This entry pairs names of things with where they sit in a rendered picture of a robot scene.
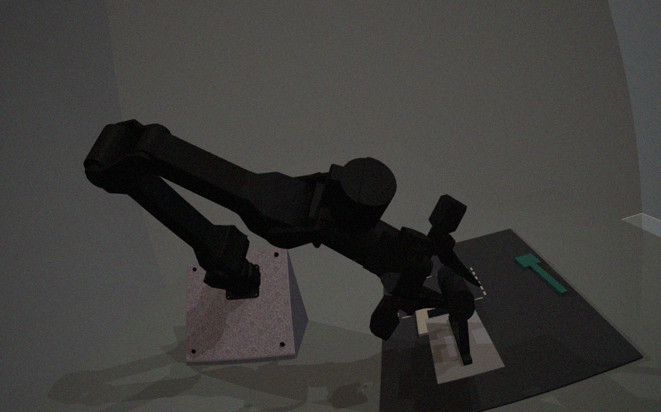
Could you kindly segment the green flat paddle-shaped tool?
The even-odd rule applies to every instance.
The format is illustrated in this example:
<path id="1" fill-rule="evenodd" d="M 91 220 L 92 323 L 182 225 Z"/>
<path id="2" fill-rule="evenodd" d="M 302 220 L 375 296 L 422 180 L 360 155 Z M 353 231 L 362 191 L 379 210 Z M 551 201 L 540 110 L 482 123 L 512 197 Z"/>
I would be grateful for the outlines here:
<path id="1" fill-rule="evenodd" d="M 561 286 L 560 283 L 557 282 L 557 280 L 553 279 L 551 275 L 549 275 L 546 271 L 544 271 L 542 268 L 539 267 L 539 264 L 541 264 L 541 261 L 536 258 L 536 256 L 533 256 L 531 253 L 529 255 L 523 255 L 523 256 L 517 256 L 515 258 L 515 261 L 517 264 L 520 264 L 521 268 L 524 270 L 526 269 L 532 269 L 537 275 L 540 276 L 548 285 L 550 285 L 553 290 L 555 290 L 557 293 L 560 294 L 560 296 L 564 296 L 568 294 L 568 290 Z"/>

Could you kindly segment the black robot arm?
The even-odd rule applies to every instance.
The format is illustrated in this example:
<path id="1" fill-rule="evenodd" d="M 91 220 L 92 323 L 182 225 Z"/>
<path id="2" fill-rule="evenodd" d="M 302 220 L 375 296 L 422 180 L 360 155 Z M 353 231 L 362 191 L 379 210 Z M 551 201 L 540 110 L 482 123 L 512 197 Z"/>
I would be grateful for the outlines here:
<path id="1" fill-rule="evenodd" d="M 246 260 L 247 235 L 232 225 L 212 224 L 161 177 L 237 213 L 250 232 L 273 246 L 323 244 L 352 261 L 397 191 L 391 169 L 372 157 L 332 164 L 325 173 L 255 174 L 163 125 L 134 119 L 106 125 L 84 168 L 92 184 L 129 195 L 190 245 L 206 271 L 204 283 L 226 290 L 227 300 L 259 297 L 260 268 Z M 402 227 L 398 236 L 387 233 L 387 253 L 381 263 L 372 261 L 370 273 L 387 293 L 413 302 L 432 273 L 433 262 L 425 256 L 430 243 L 411 228 Z"/>

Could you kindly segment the beige tile with black rectangle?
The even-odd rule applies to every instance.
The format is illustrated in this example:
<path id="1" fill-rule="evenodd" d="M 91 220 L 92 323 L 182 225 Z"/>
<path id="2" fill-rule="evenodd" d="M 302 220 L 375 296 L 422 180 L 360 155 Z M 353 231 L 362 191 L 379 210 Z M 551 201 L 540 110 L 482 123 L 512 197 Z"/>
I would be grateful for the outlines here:
<path id="1" fill-rule="evenodd" d="M 428 328 L 426 326 L 425 320 L 432 318 L 432 316 L 441 316 L 449 314 L 448 310 L 442 310 L 441 308 L 425 308 L 424 310 L 415 311 L 417 318 L 417 326 L 419 337 L 428 335 Z"/>

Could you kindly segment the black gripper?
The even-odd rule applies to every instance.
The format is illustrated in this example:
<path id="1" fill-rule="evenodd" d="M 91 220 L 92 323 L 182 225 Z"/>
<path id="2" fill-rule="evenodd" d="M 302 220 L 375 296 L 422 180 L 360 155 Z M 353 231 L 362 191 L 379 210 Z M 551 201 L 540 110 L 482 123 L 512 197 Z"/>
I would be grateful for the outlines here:
<path id="1" fill-rule="evenodd" d="M 429 259 L 433 255 L 438 256 L 442 264 L 454 270 L 473 285 L 480 287 L 480 282 L 457 258 L 453 251 L 456 241 L 449 234 L 456 231 L 466 208 L 465 204 L 459 203 L 450 195 L 442 195 L 438 199 L 437 205 L 429 217 L 432 228 L 427 237 L 430 238 L 432 243 L 430 243 L 425 256 L 428 256 Z M 379 220 L 374 227 L 374 231 L 370 233 L 365 246 L 363 246 L 363 250 L 357 256 L 356 263 L 361 264 L 364 269 L 369 271 L 374 269 L 371 264 L 372 261 L 381 263 L 388 250 L 387 246 L 382 245 L 382 239 L 387 233 L 398 236 L 400 230 Z M 447 310 L 442 293 L 422 285 L 418 298 L 413 302 L 395 295 L 383 295 L 377 309 L 370 318 L 370 332 L 387 341 L 400 323 L 397 313 L 399 310 L 406 311 L 407 316 L 411 316 L 415 311 L 424 310 L 425 308 Z"/>

